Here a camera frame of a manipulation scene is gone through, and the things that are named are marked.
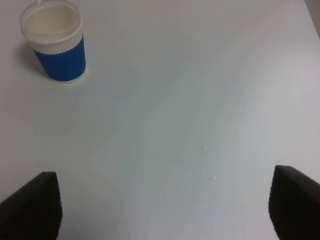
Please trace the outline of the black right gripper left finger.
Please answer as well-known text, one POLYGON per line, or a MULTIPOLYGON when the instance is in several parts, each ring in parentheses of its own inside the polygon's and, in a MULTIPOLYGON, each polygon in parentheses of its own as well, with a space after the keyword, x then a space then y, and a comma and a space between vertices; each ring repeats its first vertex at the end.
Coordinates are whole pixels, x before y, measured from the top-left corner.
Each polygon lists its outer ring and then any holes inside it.
POLYGON ((44 171, 0 203, 0 238, 56 240, 62 218, 57 174, 44 171))

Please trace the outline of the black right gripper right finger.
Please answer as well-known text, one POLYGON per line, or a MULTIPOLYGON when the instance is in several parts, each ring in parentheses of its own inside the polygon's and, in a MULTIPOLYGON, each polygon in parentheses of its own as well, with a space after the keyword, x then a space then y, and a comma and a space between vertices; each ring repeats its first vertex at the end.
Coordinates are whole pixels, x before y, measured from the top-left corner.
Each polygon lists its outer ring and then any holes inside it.
POLYGON ((320 184, 291 166, 276 165, 268 212, 280 240, 318 240, 320 184))

